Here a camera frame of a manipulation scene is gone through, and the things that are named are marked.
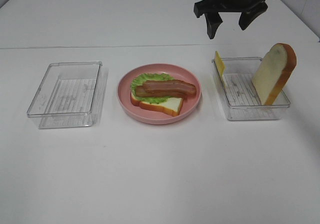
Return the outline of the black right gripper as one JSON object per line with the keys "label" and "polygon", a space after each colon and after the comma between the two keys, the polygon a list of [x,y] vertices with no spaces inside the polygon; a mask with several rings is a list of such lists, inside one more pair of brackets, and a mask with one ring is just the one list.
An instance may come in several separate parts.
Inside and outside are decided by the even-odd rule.
{"label": "black right gripper", "polygon": [[238,24],[244,31],[258,16],[267,11],[266,0],[201,0],[196,2],[193,12],[197,18],[204,14],[207,35],[212,40],[220,24],[222,13],[241,13]]}

